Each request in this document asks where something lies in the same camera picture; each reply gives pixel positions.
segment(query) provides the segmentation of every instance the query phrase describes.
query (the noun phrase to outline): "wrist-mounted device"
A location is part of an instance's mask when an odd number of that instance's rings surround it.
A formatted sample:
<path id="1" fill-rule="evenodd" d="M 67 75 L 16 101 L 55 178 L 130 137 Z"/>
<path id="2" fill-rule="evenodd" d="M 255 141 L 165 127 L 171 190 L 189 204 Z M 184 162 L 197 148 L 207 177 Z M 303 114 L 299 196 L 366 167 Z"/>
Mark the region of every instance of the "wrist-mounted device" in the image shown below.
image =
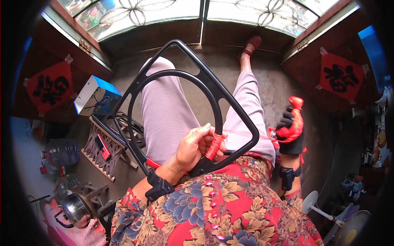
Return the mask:
<path id="1" fill-rule="evenodd" d="M 292 184 L 295 177 L 301 175 L 301 167 L 299 167 L 296 171 L 292 168 L 281 167 L 279 170 L 279 177 L 282 178 L 282 190 L 289 191 L 292 189 Z"/>
<path id="2" fill-rule="evenodd" d="M 159 197 L 167 195 L 171 192 L 174 192 L 175 189 L 172 185 L 169 184 L 169 182 L 165 179 L 160 178 L 157 176 L 155 171 L 153 169 L 150 170 L 148 176 L 148 183 L 153 186 L 152 189 L 147 191 L 145 193 L 146 198 L 148 199 L 148 205 L 149 202 L 154 202 L 156 201 Z"/>

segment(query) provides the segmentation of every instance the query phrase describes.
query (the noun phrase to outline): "black glove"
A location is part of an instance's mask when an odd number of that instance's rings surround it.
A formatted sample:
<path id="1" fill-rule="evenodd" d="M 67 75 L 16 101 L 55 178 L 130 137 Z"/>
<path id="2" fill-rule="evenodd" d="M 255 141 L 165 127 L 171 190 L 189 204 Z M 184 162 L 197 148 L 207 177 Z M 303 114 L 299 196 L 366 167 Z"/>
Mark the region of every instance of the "black glove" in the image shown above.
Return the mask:
<path id="1" fill-rule="evenodd" d="M 278 131 L 282 127 L 290 128 L 293 125 L 294 116 L 291 114 L 293 107 L 290 105 L 287 107 L 287 111 L 283 113 L 283 118 L 277 124 L 276 130 Z M 285 140 L 285 137 L 276 136 L 278 140 Z M 284 155 L 298 155 L 302 153 L 302 145 L 304 143 L 305 133 L 304 127 L 302 127 L 302 133 L 298 138 L 294 139 L 292 142 L 280 142 L 279 152 Z"/>

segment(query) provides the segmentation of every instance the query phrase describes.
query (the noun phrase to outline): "pant leg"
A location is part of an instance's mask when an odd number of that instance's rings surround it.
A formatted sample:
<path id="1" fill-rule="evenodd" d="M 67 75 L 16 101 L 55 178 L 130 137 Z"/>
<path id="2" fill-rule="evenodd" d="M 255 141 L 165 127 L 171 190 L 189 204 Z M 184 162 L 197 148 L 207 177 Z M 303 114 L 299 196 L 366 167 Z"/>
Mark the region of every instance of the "pant leg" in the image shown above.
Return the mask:
<path id="1" fill-rule="evenodd" d="M 159 57 L 146 75 L 167 69 L 175 67 L 169 60 Z M 141 95 L 147 156 L 162 165 L 175 154 L 186 132 L 200 124 L 185 99 L 178 77 L 158 78 L 148 83 Z"/>
<path id="2" fill-rule="evenodd" d="M 240 74 L 233 96 L 260 132 L 260 139 L 251 151 L 262 154 L 275 166 L 275 149 L 267 138 L 264 111 L 258 94 L 257 80 L 251 70 L 245 70 Z M 228 150 L 238 150 L 252 138 L 249 129 L 232 107 L 227 113 L 223 132 L 229 135 L 226 143 Z"/>

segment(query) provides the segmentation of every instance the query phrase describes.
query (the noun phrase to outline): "red mobile phone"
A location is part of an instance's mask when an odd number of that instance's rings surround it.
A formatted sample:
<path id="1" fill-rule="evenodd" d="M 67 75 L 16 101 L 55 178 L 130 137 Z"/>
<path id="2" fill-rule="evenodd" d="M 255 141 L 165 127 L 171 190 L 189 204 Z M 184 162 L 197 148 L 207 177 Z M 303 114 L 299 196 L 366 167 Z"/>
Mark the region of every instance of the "red mobile phone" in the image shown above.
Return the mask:
<path id="1" fill-rule="evenodd" d="M 95 142 L 96 142 L 98 149 L 100 150 L 101 156 L 104 158 L 104 160 L 108 160 L 111 157 L 111 153 L 110 153 L 110 150 L 105 145 L 105 143 L 99 133 L 97 134 L 97 137 L 95 138 Z"/>

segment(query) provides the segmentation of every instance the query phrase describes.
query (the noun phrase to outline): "red shoe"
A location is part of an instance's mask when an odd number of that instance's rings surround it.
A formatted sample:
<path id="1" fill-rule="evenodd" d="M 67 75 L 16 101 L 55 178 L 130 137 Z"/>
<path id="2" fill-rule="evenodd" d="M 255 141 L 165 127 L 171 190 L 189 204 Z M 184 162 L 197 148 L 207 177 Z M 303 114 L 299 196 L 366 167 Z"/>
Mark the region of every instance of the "red shoe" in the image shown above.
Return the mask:
<path id="1" fill-rule="evenodd" d="M 260 47 L 261 38 L 259 36 L 254 36 L 254 37 L 252 37 L 251 39 L 248 40 L 248 42 L 246 43 L 245 48 L 243 49 L 243 51 L 237 56 L 238 63 L 241 63 L 240 60 L 241 60 L 242 53 L 246 53 L 246 54 L 252 56 L 252 53 L 250 51 L 246 50 L 246 46 L 248 44 L 252 44 L 254 46 L 255 50 L 256 50 L 258 47 Z"/>

